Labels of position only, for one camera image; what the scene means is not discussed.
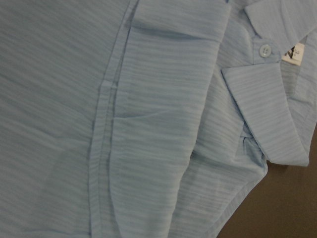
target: light blue shirt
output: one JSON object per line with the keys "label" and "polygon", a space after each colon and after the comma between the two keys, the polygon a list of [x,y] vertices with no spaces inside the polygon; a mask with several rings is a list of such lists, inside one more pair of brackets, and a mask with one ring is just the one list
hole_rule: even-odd
{"label": "light blue shirt", "polygon": [[[315,0],[17,0],[0,18],[0,237],[214,238],[266,160],[309,162]],[[301,66],[281,61],[298,42]]]}

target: fabric fold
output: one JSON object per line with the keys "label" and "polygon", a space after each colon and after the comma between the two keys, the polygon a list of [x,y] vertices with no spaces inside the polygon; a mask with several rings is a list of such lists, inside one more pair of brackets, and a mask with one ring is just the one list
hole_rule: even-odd
{"label": "fabric fold", "polygon": [[308,165],[288,108],[279,63],[224,68],[221,72],[265,156],[276,164]]}

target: shirt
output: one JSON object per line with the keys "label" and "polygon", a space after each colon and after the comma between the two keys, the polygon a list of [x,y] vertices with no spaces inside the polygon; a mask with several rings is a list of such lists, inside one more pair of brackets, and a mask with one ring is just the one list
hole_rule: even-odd
{"label": "shirt", "polygon": [[[212,238],[306,166],[314,0],[0,3],[0,236]],[[281,61],[305,43],[301,66]]]}

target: textured fabric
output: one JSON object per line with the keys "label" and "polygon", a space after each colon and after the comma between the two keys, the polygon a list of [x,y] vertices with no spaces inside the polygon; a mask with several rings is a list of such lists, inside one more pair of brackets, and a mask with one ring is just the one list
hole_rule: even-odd
{"label": "textured fabric", "polygon": [[[0,237],[216,237],[266,160],[308,164],[316,16],[314,0],[1,1]],[[302,65],[281,61],[299,41]]]}

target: shirt front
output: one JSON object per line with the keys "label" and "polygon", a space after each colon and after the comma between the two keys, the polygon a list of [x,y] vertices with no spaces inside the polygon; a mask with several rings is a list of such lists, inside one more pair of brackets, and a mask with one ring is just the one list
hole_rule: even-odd
{"label": "shirt front", "polygon": [[0,10],[0,236],[216,237],[267,159],[308,164],[315,1]]}

